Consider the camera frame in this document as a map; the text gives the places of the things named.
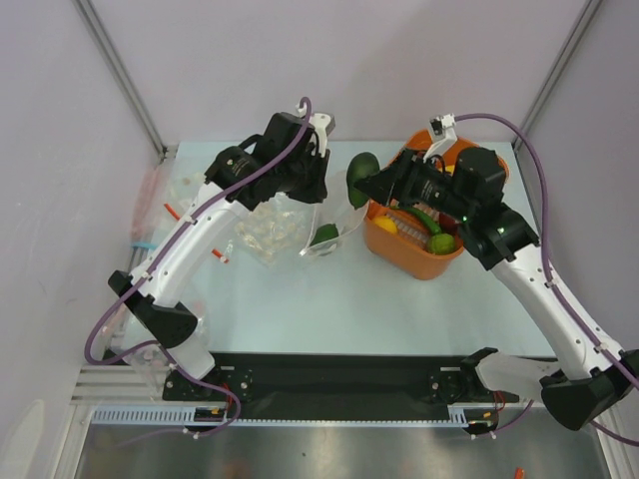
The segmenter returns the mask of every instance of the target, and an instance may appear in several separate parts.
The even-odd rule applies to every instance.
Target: metal floor
[[[194,441],[153,430],[91,426],[76,479],[101,478],[433,478],[610,477],[592,429],[571,432],[533,410],[496,440],[471,441],[460,429],[257,426],[232,427]]]

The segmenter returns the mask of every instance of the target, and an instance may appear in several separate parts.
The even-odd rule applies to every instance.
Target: yellow fruit
[[[397,234],[397,225],[389,217],[375,217],[372,222],[389,233]]]

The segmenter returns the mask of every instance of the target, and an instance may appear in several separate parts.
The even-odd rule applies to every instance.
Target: black mount bracket
[[[635,376],[639,372],[639,349],[621,354],[621,363]],[[541,381],[541,398],[559,424],[578,431],[606,409],[623,399],[632,384],[611,365],[605,371],[593,371],[592,377],[572,381],[561,371]]]
[[[122,296],[133,287],[131,277],[123,271],[115,271],[109,278],[109,287]],[[180,302],[176,307],[162,307],[153,301],[152,296],[142,296],[136,291],[125,304],[165,348],[182,344],[196,330],[198,319]]]
[[[222,150],[205,172],[206,182],[222,189],[235,185],[275,158],[298,134],[303,120],[289,113],[273,115],[263,135],[252,135],[239,145]],[[321,157],[311,143],[315,128],[309,126],[288,156],[261,177],[227,196],[248,210],[268,201],[277,192],[292,200],[316,204],[326,199],[324,182],[330,151]]]
[[[228,388],[241,402],[249,402],[253,397],[253,372],[249,368],[214,367],[202,381]],[[208,387],[199,386],[185,378],[179,371],[171,371],[164,382],[162,399],[183,402],[225,402],[228,396]]]

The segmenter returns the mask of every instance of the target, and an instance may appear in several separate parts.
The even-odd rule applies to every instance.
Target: vertical metal pole
[[[82,20],[98,47],[98,50],[100,50],[109,70],[111,70],[116,83],[133,109],[133,112],[142,125],[149,141],[156,149],[156,152],[158,152],[158,157],[161,161],[164,158],[166,151],[162,138],[153,123],[151,115],[149,115],[147,107],[142,101],[142,97],[140,96],[138,89],[131,80],[129,72],[127,72],[120,55],[118,55],[113,41],[109,37],[104,24],[100,20],[93,3],[91,0],[73,0],[73,3],[76,5]]]
[[[528,110],[528,113],[526,113],[524,121],[521,124],[521,129],[525,134],[528,134],[530,132],[533,125],[538,120],[539,115],[543,111],[544,106],[547,104],[550,98],[550,95],[554,91],[557,83],[559,82],[559,79],[563,75],[563,72],[565,71],[566,67],[570,63],[570,60],[577,51],[577,47],[580,45],[584,34],[592,24],[596,14],[599,12],[599,7],[601,7],[603,3],[603,0],[588,0],[581,9],[579,17],[575,21],[572,29],[570,30],[568,38],[561,47],[559,55],[555,59],[555,62],[552,65],[548,76],[544,80],[541,90],[539,90],[539,93],[537,93],[532,106]],[[518,153],[521,145],[522,142],[518,138],[512,144],[515,155]]]

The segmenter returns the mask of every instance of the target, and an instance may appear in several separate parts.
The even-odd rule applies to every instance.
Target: clear plastic bag
[[[295,257],[313,228],[313,206],[277,194],[259,205],[235,231],[240,244],[259,261],[273,265],[283,256]]]
[[[347,237],[357,230],[366,216],[367,205],[356,210],[348,201],[346,171],[334,174],[326,180],[328,197],[319,205],[315,205],[311,234],[300,251],[300,256],[325,256],[335,251]],[[316,231],[323,225],[335,225],[339,236],[334,239],[311,245]]]

